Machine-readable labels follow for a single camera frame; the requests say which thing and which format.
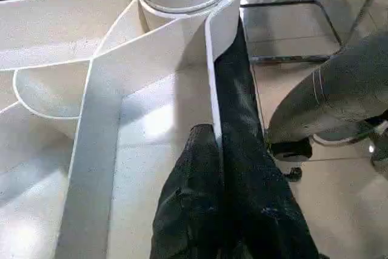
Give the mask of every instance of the white base surface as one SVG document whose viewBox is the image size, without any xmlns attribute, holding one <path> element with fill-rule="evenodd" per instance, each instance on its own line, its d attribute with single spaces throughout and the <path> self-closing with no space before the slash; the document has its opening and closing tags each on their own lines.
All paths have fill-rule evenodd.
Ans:
<svg viewBox="0 0 388 259">
<path fill-rule="evenodd" d="M 149 257 L 160 191 L 190 129 L 213 123 L 207 80 L 197 65 L 123 99 L 107 258 Z"/>
<path fill-rule="evenodd" d="M 52 257 L 72 149 L 73 141 L 63 137 L 0 174 L 2 259 Z"/>
</svg>

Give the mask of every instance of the white panel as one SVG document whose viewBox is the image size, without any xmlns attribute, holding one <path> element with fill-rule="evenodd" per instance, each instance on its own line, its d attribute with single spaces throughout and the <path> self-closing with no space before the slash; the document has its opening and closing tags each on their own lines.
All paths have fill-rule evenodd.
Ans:
<svg viewBox="0 0 388 259">
<path fill-rule="evenodd" d="M 89 71 L 56 259 L 106 257 L 121 95 L 99 65 Z"/>
<path fill-rule="evenodd" d="M 111 52 L 96 61 L 109 67 L 114 83 L 131 94 L 187 65 L 187 56 L 204 16 L 177 19 Z"/>
<path fill-rule="evenodd" d="M 32 112 L 49 117 L 79 116 L 88 61 L 17 70 L 15 92 Z"/>
<path fill-rule="evenodd" d="M 23 163 L 0 175 L 2 259 L 52 258 L 72 148 L 72 141 L 61 138 L 34 155 L 25 154 Z"/>
<path fill-rule="evenodd" d="M 101 53 L 122 45 L 149 31 L 139 0 L 133 0 L 110 28 Z"/>
<path fill-rule="evenodd" d="M 131 0 L 0 2 L 0 69 L 89 58 Z"/>
<path fill-rule="evenodd" d="M 240 0 L 225 0 L 219 8 L 206 19 L 206 53 L 207 70 L 209 71 L 210 97 L 214 120 L 214 133 L 219 147 L 222 149 L 222 130 L 219 115 L 218 95 L 214 61 L 224 53 L 236 37 L 239 19 Z"/>
<path fill-rule="evenodd" d="M 208 78 L 206 64 L 195 64 L 124 98 L 108 259 L 149 257 L 162 186 L 190 129 L 213 123 Z"/>
<path fill-rule="evenodd" d="M 13 71 L 0 72 L 0 111 L 17 101 L 12 88 Z"/>
<path fill-rule="evenodd" d="M 20 103 L 6 108 L 0 112 L 0 174 L 33 158 L 60 138 L 62 133 Z"/>
</svg>

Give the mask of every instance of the white model structure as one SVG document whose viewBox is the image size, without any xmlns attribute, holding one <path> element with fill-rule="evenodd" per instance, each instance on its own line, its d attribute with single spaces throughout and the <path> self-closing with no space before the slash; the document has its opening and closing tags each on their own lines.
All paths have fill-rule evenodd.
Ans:
<svg viewBox="0 0 388 259">
<path fill-rule="evenodd" d="M 0 2 L 0 258 L 148 258 L 239 0 Z"/>
</svg>

